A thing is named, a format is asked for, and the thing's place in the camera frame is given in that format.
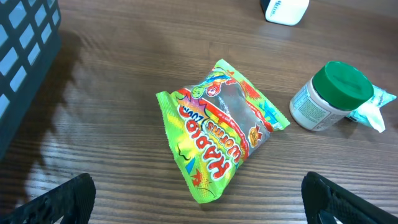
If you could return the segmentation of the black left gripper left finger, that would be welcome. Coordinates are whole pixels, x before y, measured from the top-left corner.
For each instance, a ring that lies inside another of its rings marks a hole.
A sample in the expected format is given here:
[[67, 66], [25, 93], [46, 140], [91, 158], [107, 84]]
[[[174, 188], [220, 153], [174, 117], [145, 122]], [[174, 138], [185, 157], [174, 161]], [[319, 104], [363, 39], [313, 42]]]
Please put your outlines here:
[[62, 185], [1, 217], [1, 224], [87, 224], [93, 211], [96, 187], [88, 173]]

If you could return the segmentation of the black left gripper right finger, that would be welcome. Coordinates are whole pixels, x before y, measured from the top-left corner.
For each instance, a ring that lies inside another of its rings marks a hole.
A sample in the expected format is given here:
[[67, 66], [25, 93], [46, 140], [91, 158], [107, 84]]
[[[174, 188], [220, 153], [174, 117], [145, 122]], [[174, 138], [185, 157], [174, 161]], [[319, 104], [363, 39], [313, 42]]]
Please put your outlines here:
[[308, 224], [397, 223], [397, 217], [316, 172], [304, 176], [301, 193]]

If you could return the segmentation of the light blue tissue pack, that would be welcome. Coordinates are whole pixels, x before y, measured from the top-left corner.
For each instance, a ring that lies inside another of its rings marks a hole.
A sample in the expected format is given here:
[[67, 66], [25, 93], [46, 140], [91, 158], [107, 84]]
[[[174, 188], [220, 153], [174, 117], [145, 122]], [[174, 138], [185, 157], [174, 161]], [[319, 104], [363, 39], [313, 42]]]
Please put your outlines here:
[[382, 133], [386, 130], [386, 127], [380, 109], [397, 97], [376, 85], [373, 85], [373, 89], [373, 96], [346, 117]]

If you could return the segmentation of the green lid jar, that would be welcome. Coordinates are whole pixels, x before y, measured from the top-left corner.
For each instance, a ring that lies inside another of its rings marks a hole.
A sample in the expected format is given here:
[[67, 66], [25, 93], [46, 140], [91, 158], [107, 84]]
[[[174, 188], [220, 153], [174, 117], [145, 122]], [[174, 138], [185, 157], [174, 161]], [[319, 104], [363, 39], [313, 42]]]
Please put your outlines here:
[[339, 61], [326, 63], [291, 99], [289, 110], [301, 127], [323, 131], [348, 116], [374, 94], [369, 79]]

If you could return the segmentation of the green gummy worms bag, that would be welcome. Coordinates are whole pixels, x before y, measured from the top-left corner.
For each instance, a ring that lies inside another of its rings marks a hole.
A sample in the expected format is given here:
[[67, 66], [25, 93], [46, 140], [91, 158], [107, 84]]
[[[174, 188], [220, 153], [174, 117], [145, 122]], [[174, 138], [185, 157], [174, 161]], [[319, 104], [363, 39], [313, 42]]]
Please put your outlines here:
[[243, 162], [271, 133], [290, 124], [223, 59], [200, 83], [156, 98], [170, 150], [198, 203], [220, 198]]

